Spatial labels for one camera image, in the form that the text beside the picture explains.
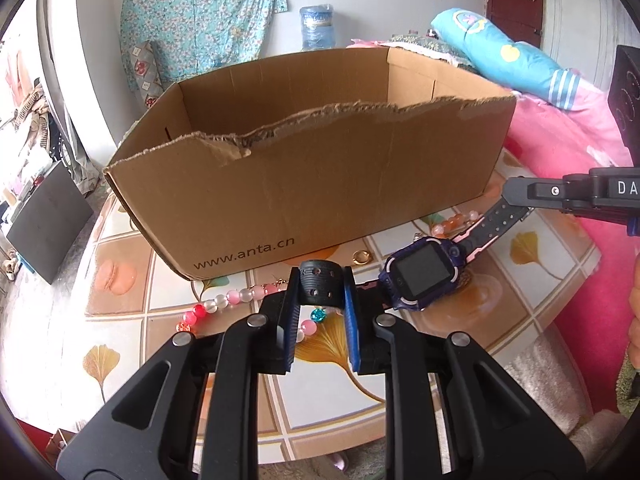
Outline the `right hand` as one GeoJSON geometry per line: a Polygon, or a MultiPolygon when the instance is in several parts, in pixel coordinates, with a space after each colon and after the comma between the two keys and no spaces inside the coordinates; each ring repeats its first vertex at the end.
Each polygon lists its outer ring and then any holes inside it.
{"type": "Polygon", "coordinates": [[[634,263],[634,284],[629,294],[629,305],[632,315],[628,330],[629,346],[628,358],[631,365],[638,370],[640,368],[640,258],[634,263]]]}

